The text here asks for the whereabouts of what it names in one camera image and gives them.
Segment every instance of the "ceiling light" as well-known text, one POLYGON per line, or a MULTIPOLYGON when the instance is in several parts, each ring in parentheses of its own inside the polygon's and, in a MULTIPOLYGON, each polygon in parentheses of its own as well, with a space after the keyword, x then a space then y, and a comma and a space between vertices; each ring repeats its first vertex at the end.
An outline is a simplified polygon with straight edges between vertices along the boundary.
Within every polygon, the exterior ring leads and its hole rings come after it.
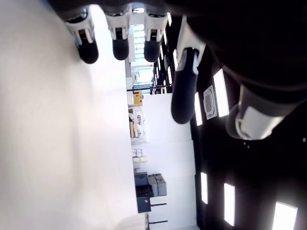
POLYGON ((194 108, 195 108, 196 124, 197 126, 200 126, 202 125, 202 116, 201 116, 201 103, 198 92, 196 92, 195 94, 194 108))
POLYGON ((171 26, 171 24, 172 24, 172 17, 171 17, 170 13, 167 14, 167 18, 168 18, 168 24, 169 24, 169 26, 171 26))
POLYGON ((162 50, 162 45, 160 45, 160 53, 161 53, 161 57, 162 57, 162 60, 163 60, 163 50, 162 50))
POLYGON ((293 230, 296 213, 296 207, 276 202, 272 230, 293 230))
POLYGON ((201 200, 208 204, 208 182, 207 174, 201 173, 201 200))
POLYGON ((174 57, 174 64, 175 64, 175 71, 176 71, 177 67, 178 67, 176 50, 174 50, 174 52, 173 52, 173 57, 174 57))
POLYGON ((219 117, 226 116, 229 114, 229 107, 228 107, 226 86, 222 69, 220 69, 220 71, 218 71, 214 75, 213 80, 216 92, 219 117))
POLYGON ((224 184, 224 219, 231 226, 235 225, 235 187, 224 184))
POLYGON ((169 83, 172 84, 172 83, 173 83, 173 81, 172 81, 172 75, 171 75, 171 70, 170 70, 169 67, 167 68, 167 75, 168 75, 168 81, 169 81, 169 83))
POLYGON ((164 30, 164 32, 163 32, 163 37, 164 37, 164 44, 166 45, 167 39, 166 39, 166 32, 165 32, 165 30, 164 30))

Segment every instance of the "robotic hand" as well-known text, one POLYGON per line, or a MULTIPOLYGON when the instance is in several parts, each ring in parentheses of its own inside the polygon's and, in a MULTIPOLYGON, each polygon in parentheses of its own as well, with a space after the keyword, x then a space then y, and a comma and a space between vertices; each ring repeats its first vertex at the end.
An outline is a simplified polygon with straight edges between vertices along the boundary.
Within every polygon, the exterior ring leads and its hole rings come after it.
MULTIPOLYGON (((128 57, 130 0, 49 2, 73 35, 84 62, 91 64, 98 59, 90 4, 100 5, 106 15, 115 58, 128 57)), ((258 2, 251 9, 243 3, 228 1, 223 4, 199 0, 138 2, 145 5, 144 57, 149 62, 159 57, 167 13, 183 16, 171 105, 176 122, 184 124, 194 115, 197 67, 206 47, 224 74, 241 85, 240 101, 226 122, 226 130, 232 137, 264 139, 306 100, 307 25, 304 12, 300 11, 306 8, 306 3, 301 3, 302 6, 280 3, 277 7, 273 2, 258 2)))

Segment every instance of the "gray box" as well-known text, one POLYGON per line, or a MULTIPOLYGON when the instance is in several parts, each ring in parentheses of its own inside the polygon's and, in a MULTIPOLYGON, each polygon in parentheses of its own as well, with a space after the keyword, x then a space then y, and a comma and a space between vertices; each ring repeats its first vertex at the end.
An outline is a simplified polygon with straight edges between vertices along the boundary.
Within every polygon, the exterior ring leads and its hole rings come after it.
POLYGON ((153 175, 148 176, 148 183, 152 186, 153 188, 153 195, 154 196, 159 196, 158 194, 158 183, 153 175))
POLYGON ((155 177, 156 180, 163 180, 163 177, 162 177, 161 173, 154 174, 154 177, 155 177))
POLYGON ((134 182, 135 186, 148 185, 147 172, 135 172, 134 182))
POLYGON ((158 183, 158 195, 159 196, 166 196, 167 195, 167 190, 166 190, 166 182, 164 179, 162 180, 157 180, 158 183))

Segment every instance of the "window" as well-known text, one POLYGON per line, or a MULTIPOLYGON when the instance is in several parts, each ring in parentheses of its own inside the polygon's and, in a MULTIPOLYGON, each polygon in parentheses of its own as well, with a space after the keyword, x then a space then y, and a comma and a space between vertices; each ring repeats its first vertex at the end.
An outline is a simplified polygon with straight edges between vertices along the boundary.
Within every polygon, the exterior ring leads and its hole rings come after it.
POLYGON ((144 8, 134 8, 132 9, 132 13, 144 13, 144 8))

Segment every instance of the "cardboard box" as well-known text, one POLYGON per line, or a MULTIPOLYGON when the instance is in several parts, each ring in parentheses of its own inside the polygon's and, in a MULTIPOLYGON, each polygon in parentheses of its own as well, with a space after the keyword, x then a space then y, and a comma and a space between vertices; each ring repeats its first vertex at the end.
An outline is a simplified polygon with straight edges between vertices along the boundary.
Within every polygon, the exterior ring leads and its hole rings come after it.
POLYGON ((143 106, 143 96, 142 91, 134 91, 133 92, 134 104, 137 106, 143 106))

